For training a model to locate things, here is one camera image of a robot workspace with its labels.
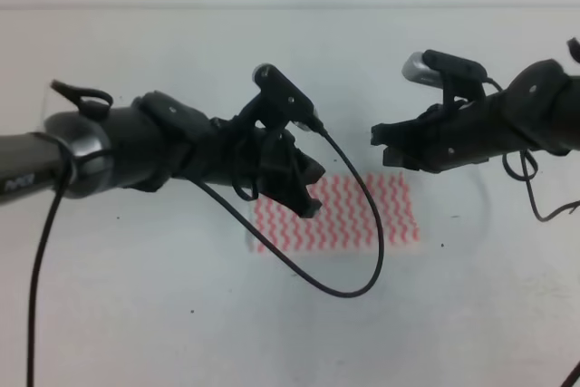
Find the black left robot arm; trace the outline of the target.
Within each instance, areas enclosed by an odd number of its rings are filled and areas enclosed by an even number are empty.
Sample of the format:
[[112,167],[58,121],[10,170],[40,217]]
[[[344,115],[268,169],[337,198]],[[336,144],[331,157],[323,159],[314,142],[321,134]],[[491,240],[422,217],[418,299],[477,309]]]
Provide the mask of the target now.
[[1,139],[1,200],[63,188],[68,198],[111,189],[154,192],[170,179],[230,186],[244,200],[266,196],[300,218],[321,202],[309,194],[324,174],[295,146],[284,119],[261,121],[251,101],[231,120],[209,118],[163,92],[117,107],[103,91],[54,81],[72,111],[40,131]]

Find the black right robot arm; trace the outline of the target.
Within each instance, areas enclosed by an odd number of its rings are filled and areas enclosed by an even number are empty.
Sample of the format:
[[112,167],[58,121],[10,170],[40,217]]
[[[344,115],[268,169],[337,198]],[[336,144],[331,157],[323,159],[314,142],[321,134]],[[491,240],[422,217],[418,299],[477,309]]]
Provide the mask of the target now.
[[412,120],[372,126],[386,167],[438,174],[511,152],[565,156],[579,148],[579,79],[553,59],[532,63],[491,94],[480,63],[448,53],[413,53],[402,74],[443,98]]

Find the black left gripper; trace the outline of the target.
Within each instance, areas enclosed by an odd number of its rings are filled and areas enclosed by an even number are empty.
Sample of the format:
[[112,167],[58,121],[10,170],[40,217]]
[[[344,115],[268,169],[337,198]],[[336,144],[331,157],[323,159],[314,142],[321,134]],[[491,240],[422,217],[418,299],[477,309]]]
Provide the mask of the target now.
[[[319,162],[295,146],[288,130],[253,124],[239,127],[219,118],[209,121],[208,131],[194,143],[180,168],[180,176],[190,181],[255,192],[265,188],[267,197],[299,218],[314,218],[320,210],[321,201],[312,198],[306,186],[316,184],[324,174]],[[300,180],[292,179],[294,175]]]

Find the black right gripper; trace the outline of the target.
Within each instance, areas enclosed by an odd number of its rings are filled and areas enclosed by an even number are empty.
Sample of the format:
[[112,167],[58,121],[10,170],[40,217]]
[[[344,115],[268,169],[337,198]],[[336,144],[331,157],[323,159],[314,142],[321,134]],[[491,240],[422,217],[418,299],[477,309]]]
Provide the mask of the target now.
[[481,107],[444,114],[431,107],[417,119],[371,127],[373,146],[417,146],[418,158],[386,147],[382,165],[428,173],[480,164],[507,149],[508,125],[496,111]]

